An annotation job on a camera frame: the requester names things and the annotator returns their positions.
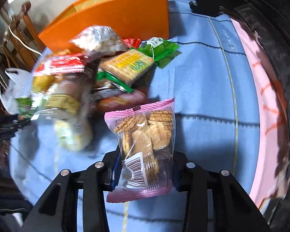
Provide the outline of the orange cardboard box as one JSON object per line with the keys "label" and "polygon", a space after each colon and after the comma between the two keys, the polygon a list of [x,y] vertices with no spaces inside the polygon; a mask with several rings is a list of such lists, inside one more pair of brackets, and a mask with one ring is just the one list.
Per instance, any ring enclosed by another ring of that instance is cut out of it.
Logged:
{"label": "orange cardboard box", "polygon": [[53,19],[38,37],[53,52],[76,51],[70,40],[92,25],[110,26],[123,39],[167,39],[168,0],[79,0]]}

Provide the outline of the blue checked tablecloth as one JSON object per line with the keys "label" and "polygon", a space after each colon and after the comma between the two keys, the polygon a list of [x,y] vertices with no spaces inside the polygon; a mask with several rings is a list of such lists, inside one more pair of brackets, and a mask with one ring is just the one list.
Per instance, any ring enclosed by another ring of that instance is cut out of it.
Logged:
{"label": "blue checked tablecloth", "polygon": [[[210,171],[230,170],[250,195],[259,153],[256,87],[240,37],[227,15],[194,14],[191,0],[168,0],[169,37],[179,55],[149,73],[151,100],[175,100],[175,148]],[[52,125],[34,123],[11,141],[10,172],[35,204],[62,169],[80,171],[117,146],[102,118],[80,152],[61,148]]]}

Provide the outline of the dark carved wooden furniture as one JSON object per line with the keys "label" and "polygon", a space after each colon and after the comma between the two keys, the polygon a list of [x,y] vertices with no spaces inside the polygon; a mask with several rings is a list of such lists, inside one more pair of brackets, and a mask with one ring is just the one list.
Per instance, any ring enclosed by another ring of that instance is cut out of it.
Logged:
{"label": "dark carved wooden furniture", "polygon": [[233,19],[259,105],[259,155],[250,197],[272,231],[290,231],[290,0],[194,0],[190,8]]}

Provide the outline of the green plum candy packet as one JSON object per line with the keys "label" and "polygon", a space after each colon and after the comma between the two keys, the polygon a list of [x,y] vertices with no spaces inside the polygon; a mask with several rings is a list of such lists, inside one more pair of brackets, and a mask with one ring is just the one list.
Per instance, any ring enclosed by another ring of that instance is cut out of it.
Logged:
{"label": "green plum candy packet", "polygon": [[177,43],[172,41],[160,37],[152,37],[142,43],[137,50],[151,57],[156,66],[159,66],[163,59],[175,53],[179,47]]}

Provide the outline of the pale round bun packet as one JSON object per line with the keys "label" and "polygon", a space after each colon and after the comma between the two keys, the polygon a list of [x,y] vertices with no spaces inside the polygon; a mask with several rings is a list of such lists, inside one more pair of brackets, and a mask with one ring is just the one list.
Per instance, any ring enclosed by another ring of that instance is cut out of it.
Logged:
{"label": "pale round bun packet", "polygon": [[82,150],[93,137],[87,120],[78,122],[75,119],[55,119],[54,130],[60,146],[69,151]]}

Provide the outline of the red black snack packet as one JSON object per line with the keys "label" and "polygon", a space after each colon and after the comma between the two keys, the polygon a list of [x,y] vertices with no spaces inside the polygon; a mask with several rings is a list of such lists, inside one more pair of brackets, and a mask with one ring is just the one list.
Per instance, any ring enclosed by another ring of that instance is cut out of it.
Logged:
{"label": "red black snack packet", "polygon": [[126,38],[123,39],[123,42],[129,49],[131,48],[138,49],[142,40],[138,38]]}

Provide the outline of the white balls candy bag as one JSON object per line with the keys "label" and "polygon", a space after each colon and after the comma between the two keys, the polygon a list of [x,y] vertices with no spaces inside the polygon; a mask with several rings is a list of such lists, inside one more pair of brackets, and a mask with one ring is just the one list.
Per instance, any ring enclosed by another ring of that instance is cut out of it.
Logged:
{"label": "white balls candy bag", "polygon": [[128,51],[121,37],[109,26],[89,26],[69,42],[82,50],[98,51],[105,55]]}

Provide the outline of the Weidan soda cracker packet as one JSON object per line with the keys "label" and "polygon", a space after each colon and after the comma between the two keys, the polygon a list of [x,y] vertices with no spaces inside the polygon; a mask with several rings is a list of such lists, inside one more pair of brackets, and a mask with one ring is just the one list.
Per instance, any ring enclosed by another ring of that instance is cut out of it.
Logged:
{"label": "Weidan soda cracker packet", "polygon": [[144,53],[131,49],[111,59],[103,61],[100,68],[111,73],[127,85],[132,85],[152,66],[154,60]]}

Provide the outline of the red striped snack packet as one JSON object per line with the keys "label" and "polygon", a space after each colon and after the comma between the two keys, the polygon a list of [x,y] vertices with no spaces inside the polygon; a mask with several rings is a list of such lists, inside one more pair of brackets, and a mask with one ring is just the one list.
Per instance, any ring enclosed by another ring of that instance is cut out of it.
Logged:
{"label": "red striped snack packet", "polygon": [[82,73],[86,66],[87,60],[83,53],[51,56],[38,65],[33,76]]}

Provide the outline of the pink cracker bag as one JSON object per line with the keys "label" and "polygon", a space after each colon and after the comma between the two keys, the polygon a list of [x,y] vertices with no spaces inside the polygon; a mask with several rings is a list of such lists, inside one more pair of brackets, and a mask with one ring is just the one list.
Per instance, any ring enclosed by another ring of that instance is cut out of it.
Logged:
{"label": "pink cracker bag", "polygon": [[105,122],[116,135],[121,174],[108,203],[169,194],[175,145],[174,99],[107,112]]}

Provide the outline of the white plastic bag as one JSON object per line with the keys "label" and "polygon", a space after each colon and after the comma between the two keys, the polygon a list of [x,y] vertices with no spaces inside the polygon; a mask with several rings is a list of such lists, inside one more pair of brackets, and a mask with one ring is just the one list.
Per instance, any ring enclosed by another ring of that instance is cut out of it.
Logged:
{"label": "white plastic bag", "polygon": [[8,87],[4,93],[0,89],[0,100],[5,110],[10,115],[15,115],[19,113],[17,98],[27,98],[30,95],[33,75],[18,68],[7,68],[5,74],[9,78]]}

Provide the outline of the carved wooden chair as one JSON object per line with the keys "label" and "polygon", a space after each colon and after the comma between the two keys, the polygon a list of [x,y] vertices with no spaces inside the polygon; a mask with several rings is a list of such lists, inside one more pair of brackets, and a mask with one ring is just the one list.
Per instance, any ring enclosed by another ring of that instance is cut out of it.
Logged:
{"label": "carved wooden chair", "polygon": [[[41,56],[45,49],[45,44],[38,37],[38,31],[29,17],[30,8],[30,1],[23,3],[20,12],[12,16],[11,23],[8,24],[8,30],[4,33],[0,48],[6,57],[8,68],[31,71],[38,60],[38,56]],[[37,50],[29,46],[27,37],[19,27],[21,21],[24,22],[26,29],[29,31],[38,48]]]}

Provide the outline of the green white juice snack packet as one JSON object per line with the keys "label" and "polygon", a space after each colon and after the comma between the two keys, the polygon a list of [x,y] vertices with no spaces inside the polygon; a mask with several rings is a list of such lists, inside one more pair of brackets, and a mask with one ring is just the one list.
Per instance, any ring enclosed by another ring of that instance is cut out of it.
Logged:
{"label": "green white juice snack packet", "polygon": [[18,115],[24,118],[32,118],[36,111],[40,108],[42,98],[37,96],[17,98]]}

